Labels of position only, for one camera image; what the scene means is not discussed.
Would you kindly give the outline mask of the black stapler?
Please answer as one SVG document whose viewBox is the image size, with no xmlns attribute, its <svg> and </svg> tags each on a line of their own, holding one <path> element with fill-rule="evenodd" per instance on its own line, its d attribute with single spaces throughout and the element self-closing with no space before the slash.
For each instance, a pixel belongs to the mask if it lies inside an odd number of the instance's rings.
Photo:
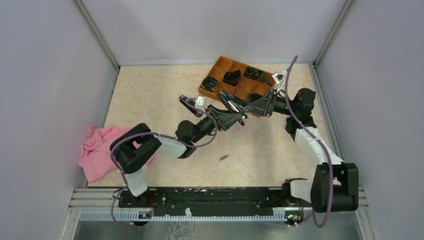
<svg viewBox="0 0 424 240">
<path fill-rule="evenodd" d="M 203 113 L 200 112 L 196 107 L 195 107 L 195 101 L 192 98 L 188 98 L 185 95 L 180 95 L 179 96 L 179 102 L 185 107 L 187 108 L 193 115 L 195 115 L 197 118 L 200 118 Z"/>
<path fill-rule="evenodd" d="M 240 113 L 244 120 L 248 118 L 248 114 L 244 111 L 244 107 L 250 104 L 247 100 L 243 100 L 226 90 L 222 90 L 216 97 L 230 112 Z"/>
</svg>

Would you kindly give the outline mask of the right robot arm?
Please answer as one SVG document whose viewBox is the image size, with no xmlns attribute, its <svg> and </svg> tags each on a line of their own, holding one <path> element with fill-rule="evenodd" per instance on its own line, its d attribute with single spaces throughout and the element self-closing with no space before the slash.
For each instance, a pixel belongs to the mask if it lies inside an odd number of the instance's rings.
<svg viewBox="0 0 424 240">
<path fill-rule="evenodd" d="M 301 199 L 317 213 L 355 211 L 359 207 L 359 169 L 338 157 L 320 136 L 312 117 L 316 92 L 309 88 L 297 91 L 294 99 L 280 96 L 275 89 L 264 95 L 251 93 L 244 111 L 260 117 L 273 113 L 287 115 L 285 130 L 316 166 L 312 181 L 287 179 L 281 199 L 295 206 Z"/>
</svg>

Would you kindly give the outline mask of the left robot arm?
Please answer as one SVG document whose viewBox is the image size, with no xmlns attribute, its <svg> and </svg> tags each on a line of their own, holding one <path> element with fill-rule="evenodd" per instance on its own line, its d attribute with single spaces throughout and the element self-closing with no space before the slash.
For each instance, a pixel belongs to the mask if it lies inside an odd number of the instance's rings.
<svg viewBox="0 0 424 240">
<path fill-rule="evenodd" d="M 186 159 L 200 147 L 197 143 L 205 136 L 215 138 L 219 131 L 225 132 L 236 123 L 243 124 L 246 118 L 243 112 L 212 105 L 202 113 L 205 117 L 198 123 L 181 121 L 175 136 L 153 132 L 147 124 L 140 123 L 110 145 L 110 158 L 120 170 L 124 188 L 131 193 L 130 200 L 136 206 L 144 207 L 149 203 L 150 193 L 142 168 L 154 155 Z"/>
</svg>

